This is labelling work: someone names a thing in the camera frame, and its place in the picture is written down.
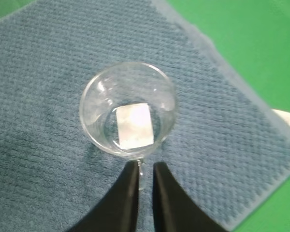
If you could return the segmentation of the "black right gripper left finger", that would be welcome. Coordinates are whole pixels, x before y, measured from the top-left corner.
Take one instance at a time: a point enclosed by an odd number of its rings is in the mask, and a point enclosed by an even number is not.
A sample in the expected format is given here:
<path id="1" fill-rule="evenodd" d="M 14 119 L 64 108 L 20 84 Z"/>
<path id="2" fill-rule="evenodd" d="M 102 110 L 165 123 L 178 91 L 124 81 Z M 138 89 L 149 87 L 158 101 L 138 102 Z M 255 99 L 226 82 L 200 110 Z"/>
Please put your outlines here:
<path id="1" fill-rule="evenodd" d="M 97 205 L 71 232 L 134 232 L 139 208 L 139 165 L 128 161 L 120 176 Z"/>

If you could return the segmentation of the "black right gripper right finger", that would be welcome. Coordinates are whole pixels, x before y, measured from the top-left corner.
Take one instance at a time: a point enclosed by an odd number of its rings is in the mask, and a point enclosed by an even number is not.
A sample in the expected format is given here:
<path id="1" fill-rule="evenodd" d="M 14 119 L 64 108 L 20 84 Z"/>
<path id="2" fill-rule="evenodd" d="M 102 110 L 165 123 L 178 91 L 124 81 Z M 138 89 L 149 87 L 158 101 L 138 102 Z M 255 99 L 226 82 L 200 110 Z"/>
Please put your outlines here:
<path id="1" fill-rule="evenodd" d="M 152 209 L 157 232 L 224 232 L 186 194 L 165 162 L 153 165 Z"/>

